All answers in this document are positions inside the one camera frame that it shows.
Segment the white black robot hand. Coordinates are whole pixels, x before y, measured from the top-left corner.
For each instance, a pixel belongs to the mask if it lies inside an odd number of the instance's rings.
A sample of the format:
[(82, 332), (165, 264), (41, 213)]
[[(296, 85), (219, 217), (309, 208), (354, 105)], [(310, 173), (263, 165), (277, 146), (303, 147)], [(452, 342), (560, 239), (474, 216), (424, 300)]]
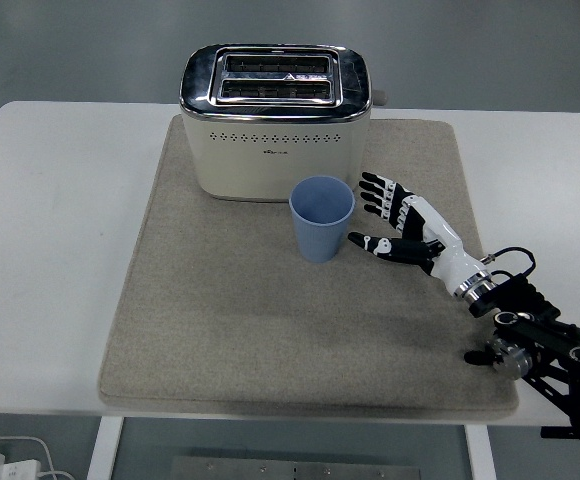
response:
[(398, 235), (351, 232), (352, 243), (382, 260), (420, 267), (457, 297), (489, 277), (484, 264), (465, 251), (459, 235), (426, 199), (371, 172), (362, 174), (359, 187), (364, 210), (387, 222)]

